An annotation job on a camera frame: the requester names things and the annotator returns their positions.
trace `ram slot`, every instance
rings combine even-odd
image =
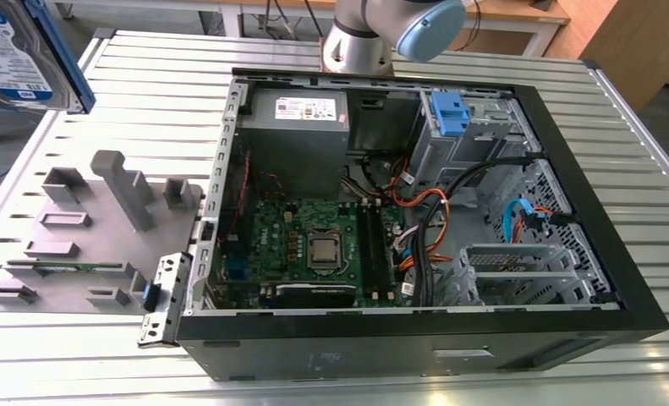
[[[363,274],[363,288],[368,294],[377,292],[376,280],[373,277],[372,264],[372,242],[369,241],[369,208],[365,205],[357,206],[357,243],[359,261]]]
[[[379,298],[385,299],[392,292],[392,279],[389,275],[389,264],[387,261],[385,229],[381,222],[379,207],[369,208],[369,251],[372,253],[371,275],[373,280],[373,291],[379,293]]]

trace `hard drive label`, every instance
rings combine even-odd
[[[0,92],[13,99],[48,100],[53,96],[39,67],[13,45],[16,32],[0,14]]]

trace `floor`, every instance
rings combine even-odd
[[[196,12],[151,10],[140,8],[109,8],[77,5],[73,8],[75,19],[59,20],[63,36],[76,55],[80,55],[89,42],[92,32],[99,27],[116,27],[123,30],[144,30],[172,32],[179,34],[201,34],[203,26]],[[272,30],[267,33],[257,29],[253,16],[244,16],[244,32],[248,36],[269,38],[279,36],[287,39],[287,31],[281,20],[272,18]],[[293,19],[299,24],[297,35],[303,41],[315,41],[316,31],[309,19]],[[331,20],[321,21],[321,29],[328,32]],[[220,31],[220,19],[215,17],[211,34]],[[652,104],[641,111],[640,117],[669,153],[669,90],[663,90]],[[31,133],[40,115],[25,112],[0,112],[0,174],[11,167]]]

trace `cpu socket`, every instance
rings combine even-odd
[[[341,269],[343,235],[335,228],[316,229],[307,237],[307,266],[319,275],[331,275]]]

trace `hard drive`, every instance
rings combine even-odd
[[[87,113],[93,104],[43,0],[0,0],[0,108]]]

